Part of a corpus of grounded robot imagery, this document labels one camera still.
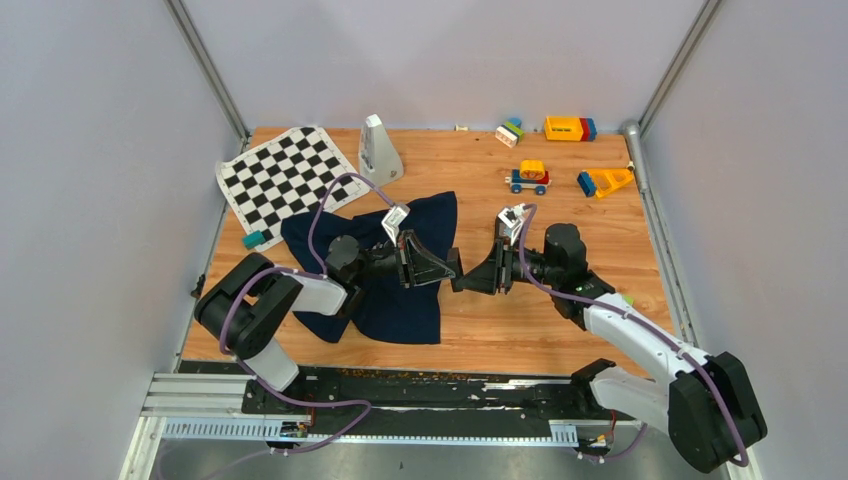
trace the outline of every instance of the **white plastic stand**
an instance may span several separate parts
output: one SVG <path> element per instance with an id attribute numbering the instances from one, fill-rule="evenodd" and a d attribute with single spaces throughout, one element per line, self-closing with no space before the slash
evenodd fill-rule
<path id="1" fill-rule="evenodd" d="M 359 174 L 378 187 L 403 176 L 403 163 L 377 115 L 365 119 L 359 136 Z"/>

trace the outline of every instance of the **wood surface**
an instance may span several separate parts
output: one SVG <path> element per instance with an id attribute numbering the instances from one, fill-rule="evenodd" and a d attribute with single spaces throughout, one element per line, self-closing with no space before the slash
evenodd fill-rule
<path id="1" fill-rule="evenodd" d="M 259 128 L 253 145 L 271 140 L 283 128 Z M 358 167 L 359 130 L 328 129 L 348 160 Z M 656 260 L 635 185 L 598 200 L 586 198 L 576 177 L 586 168 L 621 168 L 629 160 L 623 137 L 599 135 L 591 143 L 548 142 L 528 133 L 514 149 L 488 132 L 391 130 L 389 135 L 404 161 L 405 176 L 384 188 L 395 201 L 453 190 L 458 200 L 454 246 L 460 248 L 466 271 L 479 264 L 492 246 L 494 219 L 501 208 L 536 202 L 538 212 L 529 248 L 541 248 L 545 228 L 574 223 L 588 248 L 590 268 L 618 291 L 635 299 L 635 307 L 661 327 L 673 331 Z M 504 177 L 521 160 L 544 161 L 553 184 L 536 196 L 525 190 L 510 193 Z M 337 210 L 351 217 L 384 209 L 372 193 Z M 206 288 L 217 283 L 248 252 L 244 230 L 230 211 L 209 270 Z M 298 266 L 285 243 L 264 253 L 275 263 Z M 350 367 L 422 370 L 568 374 L 600 358 L 617 362 L 633 373 L 644 371 L 601 338 L 581 331 L 554 310 L 550 297 L 526 284 L 509 295 L 453 293 L 444 282 L 439 291 L 441 336 L 438 345 L 398 345 L 371 340 L 348 325 L 337 344 L 313 335 L 289 314 L 277 339 L 298 363 Z M 186 341 L 185 359 L 222 359 L 218 342 L 194 322 Z"/>

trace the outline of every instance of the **gray floor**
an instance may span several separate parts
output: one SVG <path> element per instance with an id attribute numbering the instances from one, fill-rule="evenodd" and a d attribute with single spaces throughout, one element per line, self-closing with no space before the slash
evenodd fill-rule
<path id="1" fill-rule="evenodd" d="M 625 447 L 633 428 L 616 430 Z M 224 465 L 260 450 L 263 443 L 223 440 L 170 440 L 164 444 L 166 480 L 199 480 Z M 262 456 L 216 479 L 328 480 L 525 480 L 525 479 L 726 479 L 723 471 L 703 475 L 687 465 L 668 438 L 650 431 L 630 457 L 594 466 L 559 448 L 443 447 L 335 444 L 292 457 Z"/>

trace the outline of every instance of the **toy car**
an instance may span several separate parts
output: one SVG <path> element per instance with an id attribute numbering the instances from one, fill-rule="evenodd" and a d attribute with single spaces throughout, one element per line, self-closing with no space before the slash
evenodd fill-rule
<path id="1" fill-rule="evenodd" d="M 512 170 L 512 176 L 506 177 L 506 183 L 512 193 L 532 188 L 536 195 L 544 195 L 551 185 L 551 176 L 541 160 L 524 160 L 519 168 Z"/>

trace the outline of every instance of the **blue block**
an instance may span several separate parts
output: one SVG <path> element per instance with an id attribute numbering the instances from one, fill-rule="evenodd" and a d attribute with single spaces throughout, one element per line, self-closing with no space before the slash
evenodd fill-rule
<path id="1" fill-rule="evenodd" d="M 595 186 L 595 182 L 588 172 L 580 172 L 580 175 L 577 175 L 577 184 L 580 185 L 587 197 L 591 197 L 598 191 L 598 187 Z"/>
<path id="2" fill-rule="evenodd" d="M 589 125 L 589 141 L 592 142 L 598 136 L 598 129 L 595 128 L 595 121 L 591 118 L 587 118 L 586 123 Z"/>
<path id="3" fill-rule="evenodd" d="M 265 237 L 262 235 L 262 232 L 253 232 L 250 235 L 241 239 L 241 242 L 244 243 L 244 248 L 248 250 L 253 250 L 265 243 Z"/>

